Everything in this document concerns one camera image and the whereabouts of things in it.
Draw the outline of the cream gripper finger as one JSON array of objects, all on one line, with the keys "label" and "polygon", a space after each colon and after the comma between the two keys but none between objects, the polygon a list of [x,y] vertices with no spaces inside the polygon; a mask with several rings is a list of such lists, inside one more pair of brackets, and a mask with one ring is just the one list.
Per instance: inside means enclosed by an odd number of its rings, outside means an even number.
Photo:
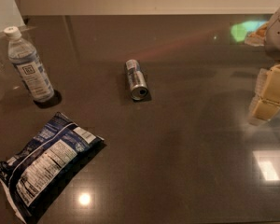
[{"label": "cream gripper finger", "polygon": [[261,68],[256,81],[255,96],[250,107],[248,122],[261,125],[280,111],[280,63],[270,69]]}]

